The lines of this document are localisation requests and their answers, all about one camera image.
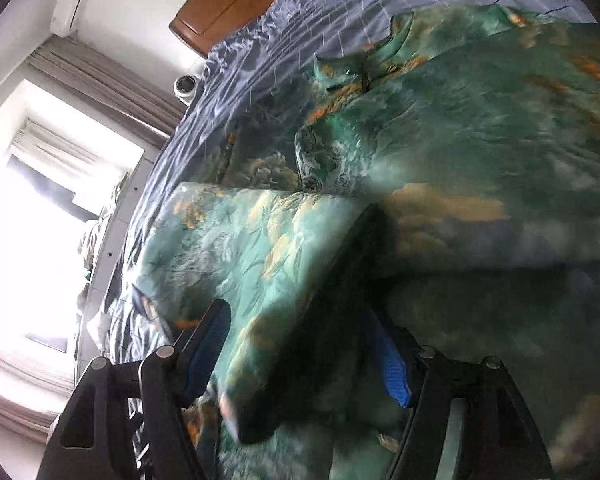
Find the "beige curtain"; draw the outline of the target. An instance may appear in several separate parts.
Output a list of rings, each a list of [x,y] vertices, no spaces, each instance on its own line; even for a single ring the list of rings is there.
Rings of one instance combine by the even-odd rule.
[[[173,136],[186,111],[175,96],[72,38],[48,38],[27,62],[156,148]]]

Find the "wooden headboard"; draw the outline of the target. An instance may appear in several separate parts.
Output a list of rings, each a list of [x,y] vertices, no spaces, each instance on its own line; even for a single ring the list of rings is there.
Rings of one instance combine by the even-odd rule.
[[[186,0],[170,31],[204,58],[227,36],[262,15],[274,0]]]

